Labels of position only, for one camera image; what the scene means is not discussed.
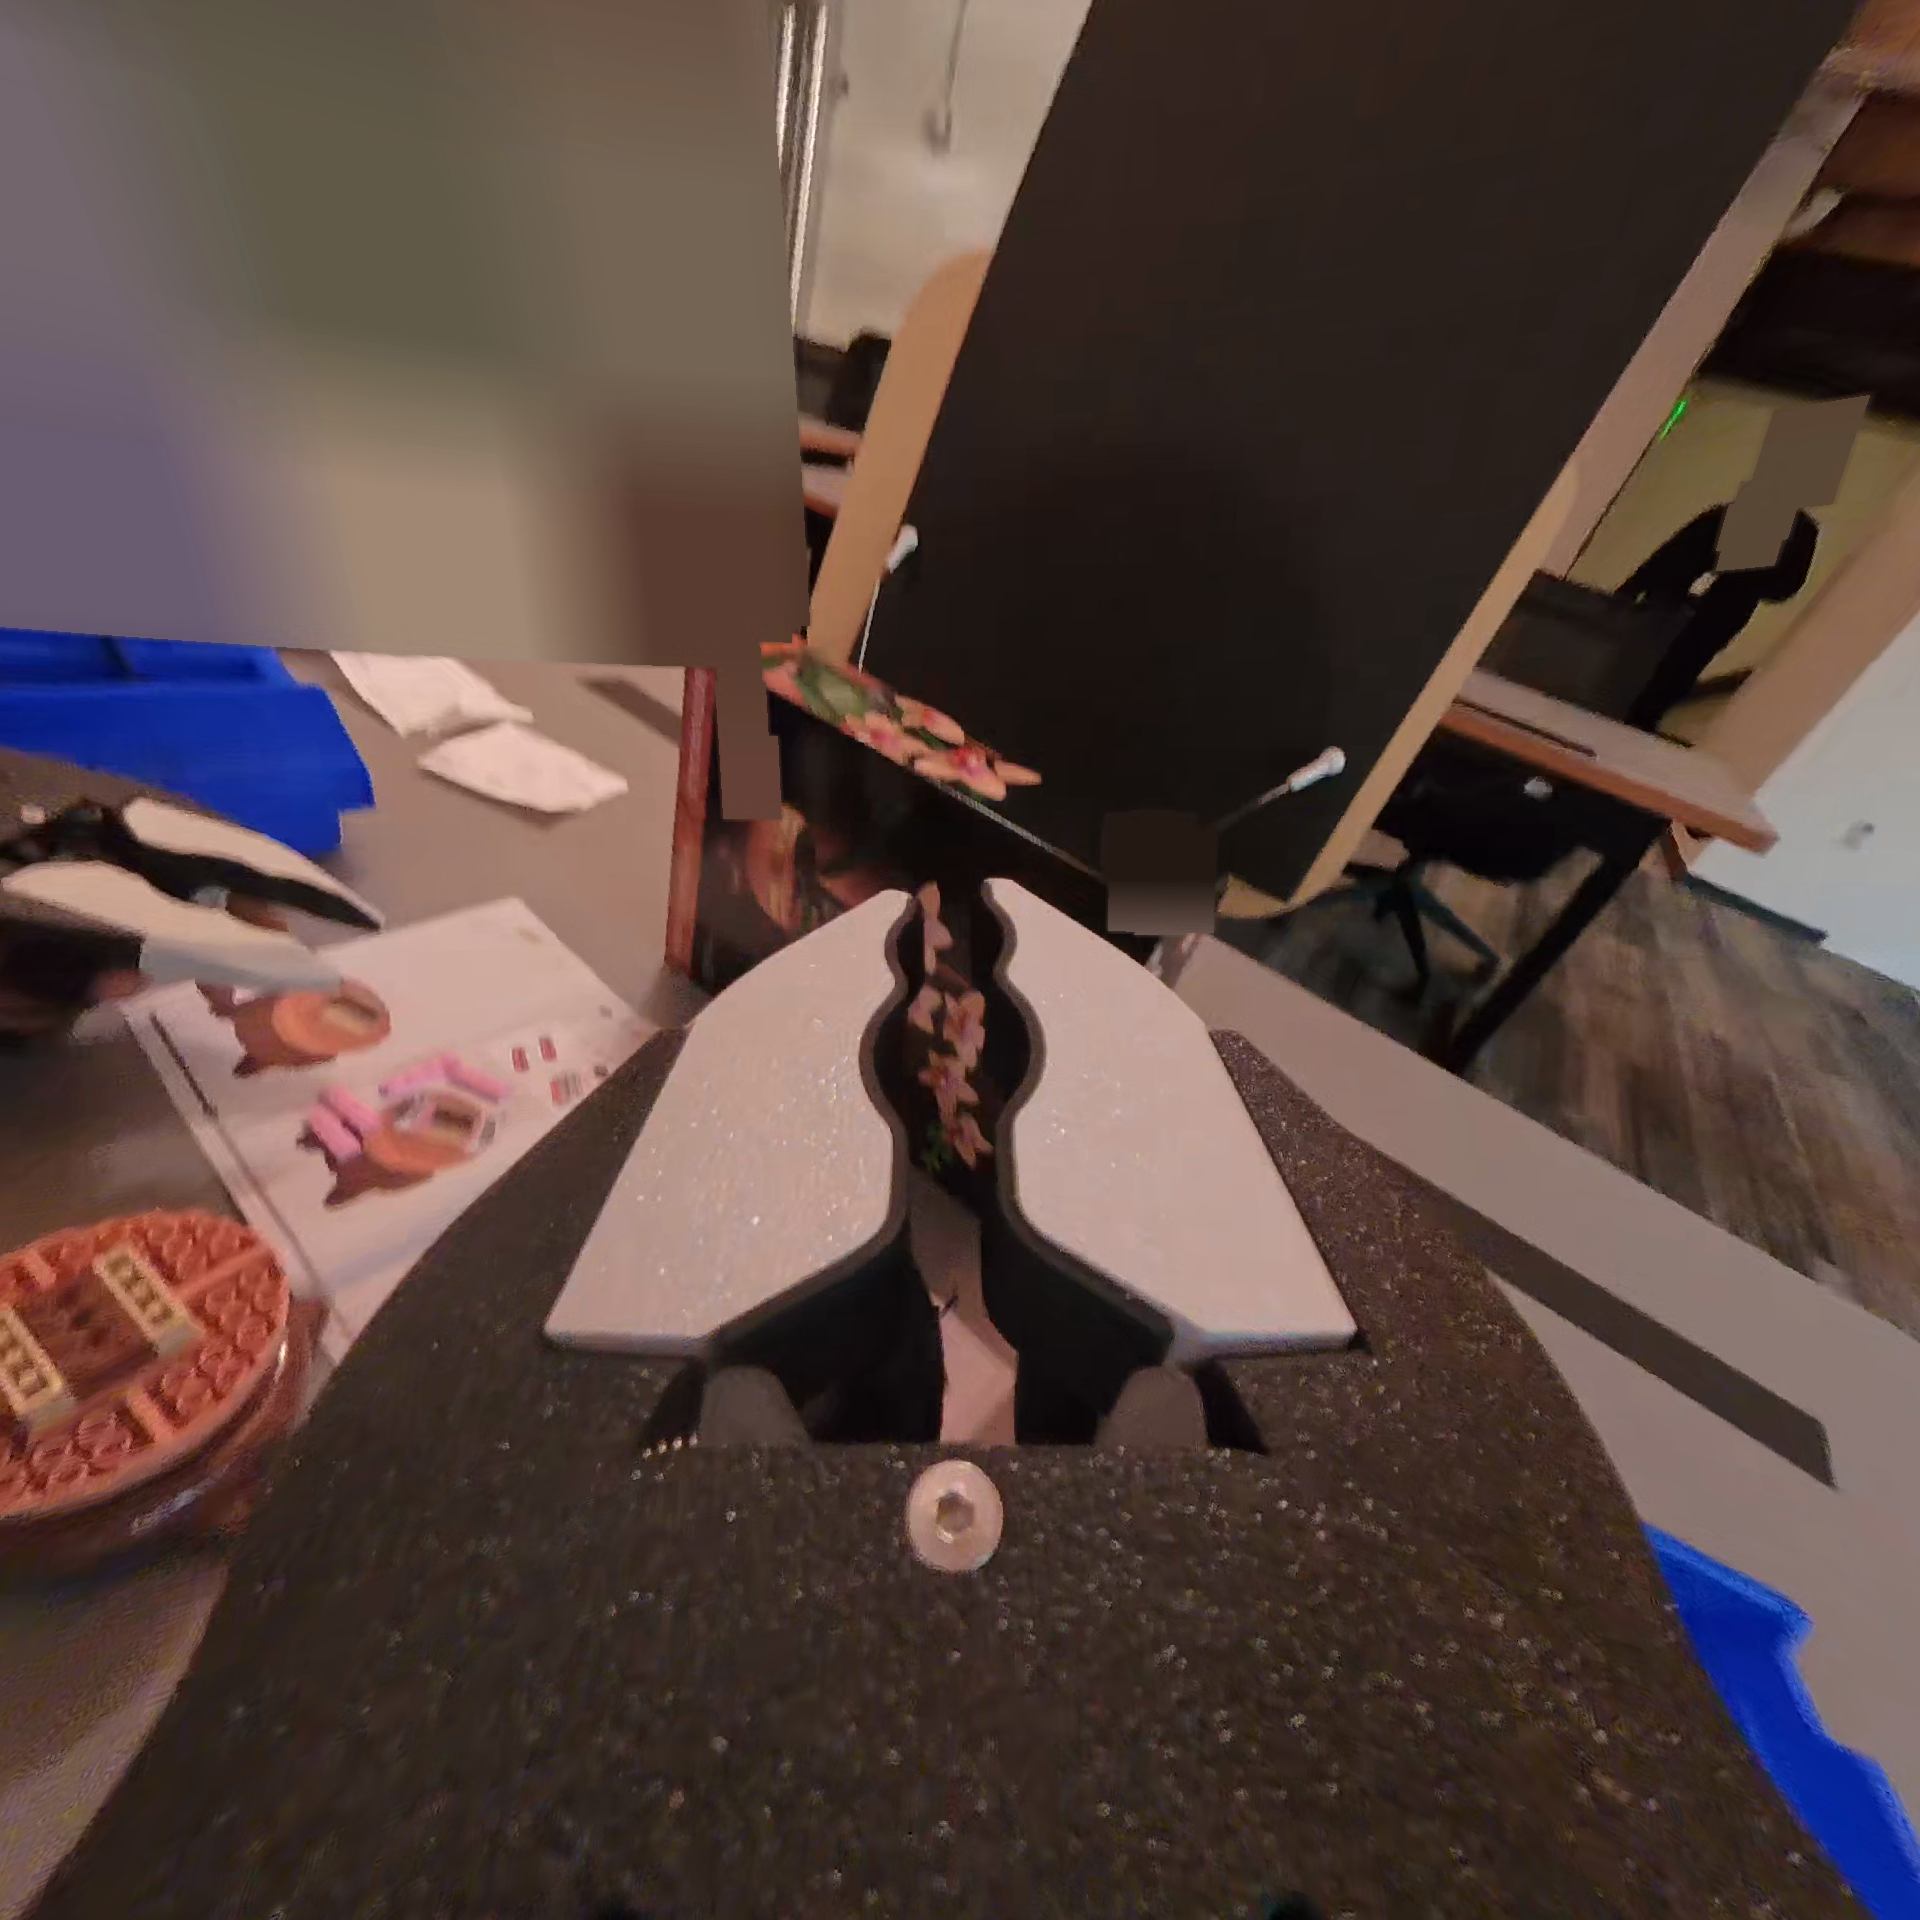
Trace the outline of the wooden office desk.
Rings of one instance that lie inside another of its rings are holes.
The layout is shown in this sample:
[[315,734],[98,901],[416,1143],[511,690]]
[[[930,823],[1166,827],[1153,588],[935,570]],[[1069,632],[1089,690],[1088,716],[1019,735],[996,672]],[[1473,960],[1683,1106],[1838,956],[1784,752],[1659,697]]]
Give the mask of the wooden office desk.
[[1432,1055],[1465,1078],[1487,1037],[1524,1008],[1578,935],[1617,901],[1644,857],[1672,835],[1717,836],[1766,857],[1775,827],[1742,781],[1698,748],[1622,729],[1595,709],[1574,709],[1492,672],[1471,672],[1465,690],[1432,729],[1438,744],[1471,744],[1529,776],[1578,790],[1578,848],[1595,873],[1574,885],[1562,915],[1534,946],[1473,999],[1456,1035]]

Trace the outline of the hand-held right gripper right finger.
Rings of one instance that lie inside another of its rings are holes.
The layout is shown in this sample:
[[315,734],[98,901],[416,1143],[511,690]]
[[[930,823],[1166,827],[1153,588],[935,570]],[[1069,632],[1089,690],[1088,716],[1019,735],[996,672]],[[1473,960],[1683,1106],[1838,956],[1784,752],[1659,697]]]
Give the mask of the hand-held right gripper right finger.
[[1015,1227],[1151,1305],[1174,1360],[1346,1349],[1353,1311],[1200,1013],[1019,883],[993,915],[1031,1035],[996,1129]]

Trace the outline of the dark building set box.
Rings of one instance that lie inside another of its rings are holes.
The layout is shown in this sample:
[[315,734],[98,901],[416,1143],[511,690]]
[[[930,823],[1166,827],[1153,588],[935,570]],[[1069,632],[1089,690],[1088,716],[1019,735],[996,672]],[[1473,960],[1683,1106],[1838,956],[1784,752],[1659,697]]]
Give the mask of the dark building set box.
[[1040,771],[955,716],[898,696],[801,638],[759,644],[764,716],[781,752],[781,816],[717,807],[717,697],[685,673],[680,799],[666,956],[724,990],[776,946],[903,892],[898,966],[911,999],[882,1037],[882,1086],[916,1163],[963,1203],[988,1203],[996,1121],[1022,1044],[993,1008],[996,923],[976,885],[1009,878],[1106,935],[1106,883],[1040,836],[1022,790]]

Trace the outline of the pink brick plate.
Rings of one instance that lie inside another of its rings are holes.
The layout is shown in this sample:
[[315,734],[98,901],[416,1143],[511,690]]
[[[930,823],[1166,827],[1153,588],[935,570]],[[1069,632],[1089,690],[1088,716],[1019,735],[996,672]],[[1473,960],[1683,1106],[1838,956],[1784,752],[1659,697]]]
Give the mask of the pink brick plate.
[[377,1082],[377,1099],[402,1106],[422,1097],[463,1097],[486,1109],[511,1099],[511,1082],[499,1078],[486,1062],[471,1062],[463,1055],[422,1055],[402,1062],[392,1078]]
[[320,1152],[331,1171],[368,1158],[368,1141],[388,1123],[388,1114],[350,1086],[320,1086],[320,1097],[303,1114],[297,1143]]

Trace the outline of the white paper bag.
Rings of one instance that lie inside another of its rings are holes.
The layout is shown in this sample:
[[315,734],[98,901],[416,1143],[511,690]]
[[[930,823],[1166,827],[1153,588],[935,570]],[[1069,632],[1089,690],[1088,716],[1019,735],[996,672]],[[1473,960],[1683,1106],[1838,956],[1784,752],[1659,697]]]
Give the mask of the white paper bag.
[[416,754],[416,766],[445,786],[471,790],[486,805],[511,805],[539,817],[587,816],[625,793],[625,776],[552,744],[524,725],[486,725],[455,734]]
[[533,725],[533,709],[448,654],[337,652],[350,696],[402,735],[455,735],[499,725]]

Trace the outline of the black divider panel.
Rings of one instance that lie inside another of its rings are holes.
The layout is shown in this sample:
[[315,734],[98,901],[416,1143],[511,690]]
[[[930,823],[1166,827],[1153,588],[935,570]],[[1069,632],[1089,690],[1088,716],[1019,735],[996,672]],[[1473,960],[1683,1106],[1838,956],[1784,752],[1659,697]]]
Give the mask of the black divider panel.
[[1853,12],[1089,4],[867,672],[1083,862],[1342,748],[1222,835],[1292,895]]

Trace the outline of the beige curved panel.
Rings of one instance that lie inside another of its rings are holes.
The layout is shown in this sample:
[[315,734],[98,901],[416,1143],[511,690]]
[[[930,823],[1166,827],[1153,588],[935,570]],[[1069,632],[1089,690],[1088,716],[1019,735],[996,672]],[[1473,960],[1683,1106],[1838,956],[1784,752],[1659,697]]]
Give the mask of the beige curved panel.
[[922,276],[896,330],[809,595],[802,640],[823,661],[845,666],[861,640],[988,270],[993,248],[949,257]]

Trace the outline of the grey desk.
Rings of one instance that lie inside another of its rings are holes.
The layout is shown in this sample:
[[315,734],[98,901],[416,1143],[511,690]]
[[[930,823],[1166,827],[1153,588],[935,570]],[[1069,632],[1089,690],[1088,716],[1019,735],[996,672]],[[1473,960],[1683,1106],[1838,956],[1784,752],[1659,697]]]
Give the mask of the grey desk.
[[544,1335],[685,1044],[416,1261],[228,1560],[6,1598],[6,1913],[1868,1913],[1650,1528],[1793,1590],[1913,1789],[1913,1346],[1225,946],[1178,997],[1346,1349],[1174,1360],[993,1178],[1072,1416],[982,1452],[903,1234],[717,1353]]

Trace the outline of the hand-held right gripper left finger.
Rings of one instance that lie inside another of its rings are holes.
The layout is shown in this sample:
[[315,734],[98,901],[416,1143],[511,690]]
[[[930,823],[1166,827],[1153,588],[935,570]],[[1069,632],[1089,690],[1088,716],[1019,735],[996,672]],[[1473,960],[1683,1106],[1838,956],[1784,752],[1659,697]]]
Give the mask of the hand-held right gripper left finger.
[[554,1293],[554,1346],[717,1353],[898,1243],[911,1143],[878,1035],[903,999],[911,909],[916,895],[872,895],[691,1020]]

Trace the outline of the open building instruction booklet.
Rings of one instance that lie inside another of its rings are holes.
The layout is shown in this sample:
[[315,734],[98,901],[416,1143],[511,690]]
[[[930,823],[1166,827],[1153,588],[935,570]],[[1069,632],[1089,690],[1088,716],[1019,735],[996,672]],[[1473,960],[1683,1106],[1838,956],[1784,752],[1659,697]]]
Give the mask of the open building instruction booklet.
[[[325,1300],[325,1349],[346,1360],[422,1249],[597,1093],[650,1037],[650,1020],[523,901],[337,942],[325,956],[346,976],[337,997],[167,988],[129,1005],[129,1035],[238,1218]],[[486,1062],[511,1099],[377,1099],[377,1082],[438,1048]],[[388,1114],[368,1158],[339,1171],[297,1143],[320,1086],[350,1086]]]

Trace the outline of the round orange lego pot build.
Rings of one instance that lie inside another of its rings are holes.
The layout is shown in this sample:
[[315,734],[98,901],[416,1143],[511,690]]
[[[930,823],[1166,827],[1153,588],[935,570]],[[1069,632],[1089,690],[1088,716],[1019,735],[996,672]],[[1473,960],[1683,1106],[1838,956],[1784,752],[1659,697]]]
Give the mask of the round orange lego pot build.
[[[92,1272],[112,1242],[132,1242],[162,1269],[205,1324],[200,1339],[145,1339]],[[58,1431],[16,1436],[6,1413],[0,1517],[38,1521],[129,1494],[212,1446],[262,1388],[297,1293],[279,1249],[234,1218],[129,1209],[6,1249],[0,1305],[27,1319],[76,1388],[76,1416]]]

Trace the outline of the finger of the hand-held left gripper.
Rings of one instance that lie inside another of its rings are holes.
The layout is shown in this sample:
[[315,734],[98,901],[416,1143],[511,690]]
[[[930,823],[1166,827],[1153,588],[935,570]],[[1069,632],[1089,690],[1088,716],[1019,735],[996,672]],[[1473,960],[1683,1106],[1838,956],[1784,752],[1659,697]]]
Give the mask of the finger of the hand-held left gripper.
[[19,865],[0,883],[6,909],[38,909],[65,935],[132,942],[132,974],[175,988],[337,990],[339,974],[280,930],[173,901],[120,865]]
[[192,904],[198,915],[223,909],[254,930],[382,930],[382,909],[337,883],[285,842],[238,827],[218,816],[200,816],[147,790],[92,793],[98,816],[98,862],[132,873],[156,895]]

